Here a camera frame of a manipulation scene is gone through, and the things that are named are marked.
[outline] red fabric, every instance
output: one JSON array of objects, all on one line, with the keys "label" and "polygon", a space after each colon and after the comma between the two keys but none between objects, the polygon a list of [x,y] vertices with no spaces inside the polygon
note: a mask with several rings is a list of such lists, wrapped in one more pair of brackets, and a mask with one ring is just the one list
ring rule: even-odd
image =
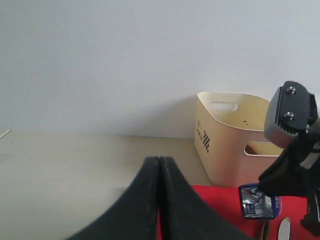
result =
[{"label": "red fabric", "polygon": [[[216,186],[192,186],[202,199],[218,214],[238,227],[248,236],[258,239],[262,229],[263,220],[244,219],[241,214],[239,192],[237,188],[224,188]],[[319,239],[312,236],[302,226],[300,220],[307,210],[307,200],[301,197],[281,197],[282,211],[279,216],[271,220],[269,240],[278,239],[278,230],[281,221],[290,218],[290,240]],[[160,226],[158,225],[158,240],[161,240]]]}]

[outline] metal utensil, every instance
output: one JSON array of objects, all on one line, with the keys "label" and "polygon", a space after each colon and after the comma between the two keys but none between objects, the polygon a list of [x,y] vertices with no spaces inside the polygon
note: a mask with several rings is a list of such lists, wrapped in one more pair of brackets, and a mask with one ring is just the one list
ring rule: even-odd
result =
[{"label": "metal utensil", "polygon": [[278,240],[289,240],[290,239],[290,218],[286,217],[282,220],[279,232],[278,232]]}]

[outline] white wall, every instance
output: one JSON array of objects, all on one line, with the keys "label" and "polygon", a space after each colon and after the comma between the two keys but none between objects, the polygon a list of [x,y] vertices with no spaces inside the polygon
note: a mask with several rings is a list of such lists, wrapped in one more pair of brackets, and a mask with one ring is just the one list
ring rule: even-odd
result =
[{"label": "white wall", "polygon": [[0,127],[192,138],[195,95],[320,92],[318,0],[1,0]]}]

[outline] cream plastic basket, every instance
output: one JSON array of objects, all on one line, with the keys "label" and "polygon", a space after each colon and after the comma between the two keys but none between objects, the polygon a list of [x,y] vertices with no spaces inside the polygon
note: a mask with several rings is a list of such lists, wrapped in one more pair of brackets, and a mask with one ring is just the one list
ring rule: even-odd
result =
[{"label": "cream plastic basket", "polygon": [[282,151],[264,137],[269,101],[241,93],[197,96],[194,145],[210,181],[221,187],[257,183]]}]

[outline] blue packet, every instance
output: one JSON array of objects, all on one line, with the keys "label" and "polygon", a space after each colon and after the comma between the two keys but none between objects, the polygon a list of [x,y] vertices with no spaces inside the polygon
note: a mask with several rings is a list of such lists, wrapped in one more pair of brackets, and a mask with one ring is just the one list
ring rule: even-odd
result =
[{"label": "blue packet", "polygon": [[281,212],[281,198],[269,197],[258,189],[257,183],[239,188],[241,212],[246,219],[275,219]]}]

